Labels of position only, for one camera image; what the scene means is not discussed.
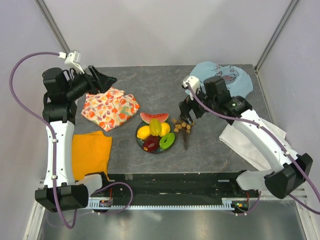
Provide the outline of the fake brown grape bunch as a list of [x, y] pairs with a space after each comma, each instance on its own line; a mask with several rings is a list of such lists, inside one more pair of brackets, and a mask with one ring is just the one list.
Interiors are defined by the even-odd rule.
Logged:
[[183, 147], [187, 151], [190, 145], [192, 127], [195, 125], [195, 122], [193, 121], [192, 123], [187, 123], [183, 120], [177, 120], [174, 118], [172, 123], [174, 125], [173, 131], [181, 134]]

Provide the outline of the fake yellow star fruit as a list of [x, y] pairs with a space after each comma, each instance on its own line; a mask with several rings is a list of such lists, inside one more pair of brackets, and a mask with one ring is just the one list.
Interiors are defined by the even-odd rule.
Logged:
[[162, 125], [156, 118], [152, 118], [149, 123], [149, 131], [152, 136], [159, 136], [162, 132]]

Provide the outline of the fake watermelon slice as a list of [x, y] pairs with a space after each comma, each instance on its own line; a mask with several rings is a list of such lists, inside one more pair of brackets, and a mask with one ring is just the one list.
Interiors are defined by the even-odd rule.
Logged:
[[140, 118], [142, 119], [143, 122], [147, 124], [150, 124], [152, 119], [156, 119], [160, 123], [163, 123], [169, 118], [169, 114], [168, 113], [150, 114], [150, 113], [141, 112]]

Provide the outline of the fake green kiwi slice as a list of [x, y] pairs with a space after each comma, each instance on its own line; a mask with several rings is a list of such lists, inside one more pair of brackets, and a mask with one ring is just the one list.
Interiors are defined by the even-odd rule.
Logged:
[[166, 135], [164, 135], [160, 141], [159, 141], [159, 147], [162, 149], [162, 150], [166, 150], [168, 148], [170, 148], [174, 142], [175, 142], [175, 139], [176, 139], [176, 136], [174, 133], [172, 132], [169, 132], [167, 133]]

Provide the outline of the yellow fake lemon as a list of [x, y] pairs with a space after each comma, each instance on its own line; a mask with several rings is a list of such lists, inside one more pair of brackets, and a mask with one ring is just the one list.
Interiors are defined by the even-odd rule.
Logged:
[[151, 135], [149, 125], [140, 127], [136, 133], [136, 137], [140, 140], [146, 140]]

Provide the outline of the fake red mango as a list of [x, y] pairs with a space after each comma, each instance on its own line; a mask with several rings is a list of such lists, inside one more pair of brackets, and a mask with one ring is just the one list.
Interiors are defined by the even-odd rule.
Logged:
[[150, 135], [144, 140], [142, 148], [144, 151], [153, 153], [160, 147], [160, 138], [158, 136]]

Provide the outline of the light blue plastic bag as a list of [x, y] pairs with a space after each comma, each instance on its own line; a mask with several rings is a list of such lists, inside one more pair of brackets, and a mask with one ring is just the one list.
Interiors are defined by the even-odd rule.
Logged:
[[242, 68], [234, 65], [221, 66], [211, 61], [205, 61], [198, 63], [189, 76], [199, 79], [199, 85], [204, 93], [206, 93], [204, 80], [215, 76], [224, 79], [232, 97], [246, 98], [253, 91], [251, 77]]

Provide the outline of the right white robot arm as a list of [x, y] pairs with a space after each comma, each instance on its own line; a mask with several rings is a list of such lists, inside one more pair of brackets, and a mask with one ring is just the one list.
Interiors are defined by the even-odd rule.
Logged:
[[284, 199], [307, 180], [312, 157], [298, 154], [276, 137], [244, 97], [231, 96], [221, 77], [206, 79], [202, 90], [197, 77], [187, 76], [182, 88], [189, 91], [189, 96], [179, 103], [182, 120], [193, 122], [190, 111], [196, 118], [210, 112], [225, 119], [257, 148], [271, 167], [264, 171], [243, 171], [229, 184], [233, 196], [240, 197], [247, 190], [267, 189], [276, 198]]

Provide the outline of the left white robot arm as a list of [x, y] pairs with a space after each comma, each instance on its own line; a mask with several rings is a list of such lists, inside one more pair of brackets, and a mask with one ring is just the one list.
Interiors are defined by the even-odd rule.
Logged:
[[117, 82], [117, 78], [99, 72], [93, 65], [88, 69], [90, 73], [77, 73], [74, 68], [53, 67], [42, 73], [46, 88], [42, 117], [46, 124], [48, 157], [43, 188], [36, 190], [34, 196], [51, 213], [84, 209], [92, 194], [104, 197], [110, 191], [103, 171], [86, 173], [78, 181], [72, 170], [76, 100], [87, 93], [106, 93]]

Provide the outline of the floral orange cloth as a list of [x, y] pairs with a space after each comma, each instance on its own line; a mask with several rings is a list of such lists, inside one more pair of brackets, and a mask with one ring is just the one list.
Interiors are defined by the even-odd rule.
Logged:
[[105, 93], [87, 93], [81, 115], [109, 132], [124, 124], [139, 109], [140, 105], [132, 94], [111, 87]]

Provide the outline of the white towel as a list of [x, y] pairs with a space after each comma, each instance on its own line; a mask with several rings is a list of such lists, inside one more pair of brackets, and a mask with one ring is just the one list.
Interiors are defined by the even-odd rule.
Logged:
[[227, 125], [219, 139], [229, 146], [259, 171], [274, 170], [279, 172], [284, 165], [290, 164], [284, 141], [286, 133], [278, 127], [261, 119], [257, 115], [251, 116], [250, 122], [235, 121]]

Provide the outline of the blue ceramic plate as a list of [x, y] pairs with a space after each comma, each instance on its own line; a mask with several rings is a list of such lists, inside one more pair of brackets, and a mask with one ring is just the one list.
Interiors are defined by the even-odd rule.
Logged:
[[[147, 152], [147, 151], [145, 151], [145, 152], [151, 153], [151, 154], [161, 154], [161, 153], [167, 152], [168, 150], [170, 150], [170, 149], [174, 146], [174, 144], [176, 143], [176, 140], [178, 139], [177, 134], [174, 132], [174, 125], [173, 125], [173, 123], [169, 122], [168, 120], [165, 121], [165, 122], [170, 125], [170, 133], [174, 133], [174, 134], [175, 134], [175, 141], [174, 141], [173, 145], [172, 145], [170, 148], [166, 149], [166, 150], [163, 150], [163, 149], [161, 149], [161, 148], [159, 147], [158, 150], [156, 150], [155, 152]], [[143, 150], [143, 144], [144, 144], [144, 141], [145, 141], [145, 140], [141, 140], [141, 139], [137, 138], [137, 131], [138, 131], [138, 129], [139, 129], [140, 127], [142, 127], [142, 126], [147, 126], [147, 125], [149, 125], [149, 124], [142, 121], [142, 122], [138, 125], [138, 127], [137, 127], [137, 129], [136, 129], [136, 131], [135, 131], [135, 139], [136, 139], [136, 142], [137, 142], [138, 146], [139, 146], [142, 150]]]

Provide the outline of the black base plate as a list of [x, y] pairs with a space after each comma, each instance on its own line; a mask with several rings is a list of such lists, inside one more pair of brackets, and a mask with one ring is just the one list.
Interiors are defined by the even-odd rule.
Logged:
[[236, 182], [238, 172], [114, 173], [111, 182], [128, 184], [138, 195], [186, 194], [220, 198], [256, 198], [257, 190], [243, 190]]

